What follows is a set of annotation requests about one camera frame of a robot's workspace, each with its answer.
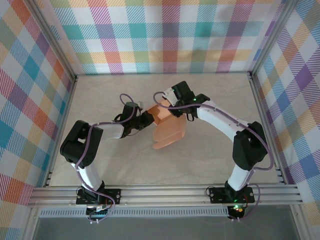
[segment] perforated metal strip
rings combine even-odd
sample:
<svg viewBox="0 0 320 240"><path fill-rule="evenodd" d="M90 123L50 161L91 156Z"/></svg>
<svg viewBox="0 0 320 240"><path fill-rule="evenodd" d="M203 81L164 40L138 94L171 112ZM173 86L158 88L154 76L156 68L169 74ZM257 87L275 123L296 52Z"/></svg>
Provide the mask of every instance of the perforated metal strip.
<svg viewBox="0 0 320 240"><path fill-rule="evenodd" d="M85 217L85 208L43 208L40 218L76 218ZM204 207L119 207L114 210L111 217L226 217L228 208L226 206L204 206Z"/></svg>

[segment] black mounting plate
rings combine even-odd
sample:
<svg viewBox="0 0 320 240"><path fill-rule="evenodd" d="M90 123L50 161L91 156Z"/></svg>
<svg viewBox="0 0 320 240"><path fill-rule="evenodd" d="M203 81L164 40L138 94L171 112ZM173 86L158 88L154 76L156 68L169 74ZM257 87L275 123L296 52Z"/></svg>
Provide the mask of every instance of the black mounting plate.
<svg viewBox="0 0 320 240"><path fill-rule="evenodd" d="M252 204L255 202L252 187L249 186L244 187L233 201L227 198L224 187L210 187L208 190L212 204Z"/></svg>
<svg viewBox="0 0 320 240"><path fill-rule="evenodd" d="M109 188L105 188L102 192L102 194L105 194L105 195L108 195L110 197L112 197L115 201L115 204L118 205L120 204L120 199L121 199L121 189L109 189ZM82 189L79 189L78 190L78 193L77 193L78 196L84 196L84 193L83 193L83 190ZM106 203L108 205L111 205L112 204L112 201L107 198L106 200ZM75 204L76 205L97 205L96 203L90 201L89 199L86 199L84 197L80 197L80 198L77 198L76 201L75 201Z"/></svg>

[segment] white floor surface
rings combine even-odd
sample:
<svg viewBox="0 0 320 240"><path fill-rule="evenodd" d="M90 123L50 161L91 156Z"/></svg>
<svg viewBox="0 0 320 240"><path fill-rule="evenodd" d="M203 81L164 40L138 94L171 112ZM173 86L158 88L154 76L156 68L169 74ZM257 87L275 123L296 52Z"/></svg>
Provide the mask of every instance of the white floor surface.
<svg viewBox="0 0 320 240"><path fill-rule="evenodd" d="M111 121L122 113L119 94L127 93L144 107L153 105L153 94L186 81L230 114L261 122L246 74L146 74L80 76L62 140L77 120ZM94 160L106 185L222 184L232 173L232 142L219 130L196 119L188 122L185 137L159 150L153 149L152 124L134 136L101 142ZM269 166L266 157L258 165ZM277 183L276 171L256 172L251 183ZM51 186L79 185L76 172L58 154Z"/></svg>

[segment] plaid backdrop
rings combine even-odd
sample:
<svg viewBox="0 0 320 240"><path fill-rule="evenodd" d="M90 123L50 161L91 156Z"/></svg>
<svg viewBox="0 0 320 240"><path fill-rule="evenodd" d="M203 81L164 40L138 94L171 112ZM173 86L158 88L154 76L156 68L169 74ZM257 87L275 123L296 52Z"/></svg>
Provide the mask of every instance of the plaid backdrop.
<svg viewBox="0 0 320 240"><path fill-rule="evenodd" d="M282 164L320 239L319 0L300 0L257 83Z"/></svg>
<svg viewBox="0 0 320 240"><path fill-rule="evenodd" d="M281 0L38 2L79 74L247 72L283 6Z"/></svg>
<svg viewBox="0 0 320 240"><path fill-rule="evenodd" d="M71 81L23 0L0 1L0 240L21 232Z"/></svg>

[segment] colorful plaid pattern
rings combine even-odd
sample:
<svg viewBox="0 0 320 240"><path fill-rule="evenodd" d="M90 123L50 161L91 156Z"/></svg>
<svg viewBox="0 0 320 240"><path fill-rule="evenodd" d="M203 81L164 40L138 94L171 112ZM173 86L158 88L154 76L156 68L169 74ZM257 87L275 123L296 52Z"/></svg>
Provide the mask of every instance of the colorful plaid pattern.
<svg viewBox="0 0 320 240"><path fill-rule="evenodd" d="M79 74L123 74L246 72L280 4L50 0L39 5Z"/></svg>
<svg viewBox="0 0 320 240"><path fill-rule="evenodd" d="M280 15L281 15L281 13L282 13L282 11L284 9L284 6L285 6L286 2L287 2L287 0L282 0L281 1L281 4L279 5L275 15L273 16L273 19L272 19L272 21L271 21L267 31L265 32L265 35L264 35L264 37L263 37L263 39L262 39L262 41L261 41L261 43L259 45L259 48L255 53L255 56L254 56L253 61L252 61L251 65L250 65L250 68L248 69L249 72L251 72L253 70L253 68L254 68L254 66L255 66L255 64L257 62L257 59L260 56L261 51L264 49L264 47L265 47L265 45L266 45L266 43L267 43L267 41L269 39L269 36L272 33L272 31L273 31L273 29L275 27L275 24L276 24L277 20L279 19Z"/></svg>
<svg viewBox="0 0 320 240"><path fill-rule="evenodd" d="M320 239L320 1L301 0L257 84L290 183Z"/></svg>
<svg viewBox="0 0 320 240"><path fill-rule="evenodd" d="M0 2L0 239L18 239L71 81L23 0Z"/></svg>

